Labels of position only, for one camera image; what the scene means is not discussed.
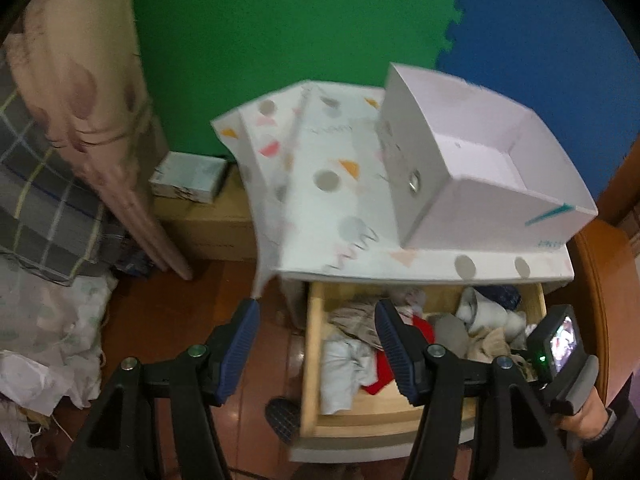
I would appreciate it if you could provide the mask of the person's right hand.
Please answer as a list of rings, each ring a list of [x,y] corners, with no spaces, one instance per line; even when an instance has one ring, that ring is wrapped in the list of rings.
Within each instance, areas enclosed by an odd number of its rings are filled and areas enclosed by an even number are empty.
[[[602,434],[610,417],[611,414],[604,406],[598,390],[592,387],[585,404],[575,415],[559,415],[554,423],[559,429],[589,441],[597,439]]]

